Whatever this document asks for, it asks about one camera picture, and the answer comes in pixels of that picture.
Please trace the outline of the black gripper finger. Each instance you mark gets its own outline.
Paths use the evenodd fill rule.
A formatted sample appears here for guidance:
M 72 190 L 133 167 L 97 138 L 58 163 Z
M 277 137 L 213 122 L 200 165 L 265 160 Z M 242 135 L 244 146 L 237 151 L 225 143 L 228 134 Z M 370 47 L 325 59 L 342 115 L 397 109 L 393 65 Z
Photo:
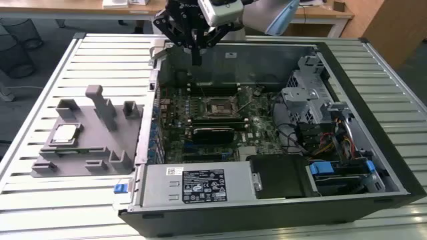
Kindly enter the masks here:
M 190 15 L 185 11 L 164 10 L 156 17 L 153 24 L 176 46 L 189 51 L 190 63 L 197 65 L 197 47 L 192 36 Z
M 222 37 L 234 29 L 234 24 L 226 23 L 213 28 L 210 32 L 206 32 L 206 28 L 196 30 L 196 65 L 202 63 L 201 51 L 206 48 L 212 48 Z

